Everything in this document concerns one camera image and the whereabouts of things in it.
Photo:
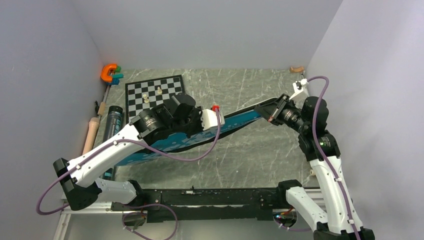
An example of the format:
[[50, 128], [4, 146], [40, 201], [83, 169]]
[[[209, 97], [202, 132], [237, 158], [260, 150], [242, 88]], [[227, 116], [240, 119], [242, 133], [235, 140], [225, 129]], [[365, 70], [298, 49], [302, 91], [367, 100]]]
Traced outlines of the blue racket bag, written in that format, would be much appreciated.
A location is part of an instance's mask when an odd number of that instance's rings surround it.
[[[276, 97], [271, 97], [251, 106], [224, 115], [221, 118], [221, 120], [224, 121], [224, 124], [221, 125], [219, 138], [225, 138], [232, 133], [246, 127], [247, 125], [260, 120], [262, 116], [255, 112], [254, 108], [270, 104], [276, 100]], [[156, 141], [155, 143], [151, 144], [151, 146], [166, 153], [181, 153], [192, 148], [205, 145], [207, 143], [212, 143], [216, 137], [217, 130], [218, 128], [215, 126], [211, 129], [196, 133], [190, 138], [188, 138], [187, 135], [182, 132], [174, 133], [167, 139]], [[123, 160], [118, 162], [116, 166], [128, 166], [136, 163], [147, 162], [153, 160], [157, 156], [158, 154], [155, 152], [152, 152], [148, 149], [141, 149], [125, 157]]]

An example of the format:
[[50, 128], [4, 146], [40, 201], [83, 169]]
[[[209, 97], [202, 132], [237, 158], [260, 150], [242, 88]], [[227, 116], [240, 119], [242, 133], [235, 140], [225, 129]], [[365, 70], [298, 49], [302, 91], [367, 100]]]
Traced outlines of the black shuttlecock tube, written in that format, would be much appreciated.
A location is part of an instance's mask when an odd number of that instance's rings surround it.
[[[108, 109], [106, 125], [103, 134], [103, 142], [109, 140], [121, 130], [123, 108], [117, 105], [112, 105]], [[101, 178], [104, 180], [112, 180], [115, 175], [115, 166], [106, 170]]]

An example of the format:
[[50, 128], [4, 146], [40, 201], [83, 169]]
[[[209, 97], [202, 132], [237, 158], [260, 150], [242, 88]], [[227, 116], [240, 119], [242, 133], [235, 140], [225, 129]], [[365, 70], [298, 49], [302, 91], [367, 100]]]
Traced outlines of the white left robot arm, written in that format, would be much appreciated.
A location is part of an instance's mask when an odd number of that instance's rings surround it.
[[195, 104], [185, 93], [174, 95], [156, 107], [141, 111], [121, 131], [82, 156], [55, 161], [53, 166], [69, 207], [79, 211], [97, 201], [106, 201], [125, 204], [131, 210], [139, 209], [145, 194], [137, 181], [110, 181], [102, 179], [101, 174], [142, 149], [166, 155], [152, 145], [173, 134], [182, 133], [190, 138], [215, 130], [218, 137], [225, 122], [220, 109], [216, 106], [203, 109]]

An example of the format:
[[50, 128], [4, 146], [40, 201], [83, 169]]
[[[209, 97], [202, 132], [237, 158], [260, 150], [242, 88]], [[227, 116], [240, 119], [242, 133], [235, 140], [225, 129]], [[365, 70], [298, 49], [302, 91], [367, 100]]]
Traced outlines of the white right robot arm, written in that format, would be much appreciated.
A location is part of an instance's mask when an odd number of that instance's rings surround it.
[[335, 137], [327, 130], [329, 110], [325, 100], [309, 96], [302, 108], [285, 94], [255, 111], [269, 123], [286, 125], [298, 134], [298, 143], [311, 166], [323, 196], [322, 209], [297, 180], [278, 183], [275, 200], [282, 207], [293, 207], [307, 222], [315, 240], [374, 240], [364, 227], [347, 190], [341, 152]]

